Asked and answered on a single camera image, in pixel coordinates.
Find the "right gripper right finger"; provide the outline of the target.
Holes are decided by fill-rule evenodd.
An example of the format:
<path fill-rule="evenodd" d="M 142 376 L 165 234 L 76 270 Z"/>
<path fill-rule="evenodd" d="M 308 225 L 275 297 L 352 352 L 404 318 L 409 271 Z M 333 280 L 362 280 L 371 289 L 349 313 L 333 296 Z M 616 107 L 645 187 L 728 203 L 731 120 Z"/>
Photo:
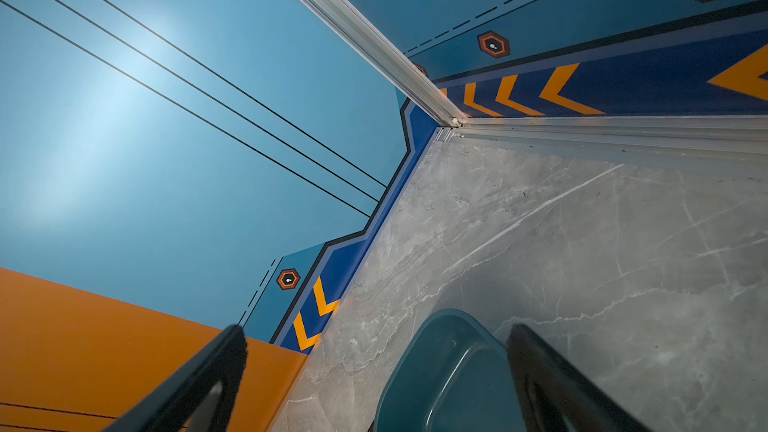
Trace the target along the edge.
<path fill-rule="evenodd" d="M 507 360 L 528 431 L 646 431 L 533 329 L 516 324 Z"/>

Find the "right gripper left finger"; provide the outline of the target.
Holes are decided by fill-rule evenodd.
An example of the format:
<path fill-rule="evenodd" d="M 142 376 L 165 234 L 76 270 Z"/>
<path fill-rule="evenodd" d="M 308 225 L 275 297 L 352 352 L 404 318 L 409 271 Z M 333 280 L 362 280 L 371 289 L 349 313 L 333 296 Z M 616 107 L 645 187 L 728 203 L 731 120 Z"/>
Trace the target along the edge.
<path fill-rule="evenodd" d="M 243 328 L 230 325 L 108 431 L 225 431 L 247 362 Z"/>

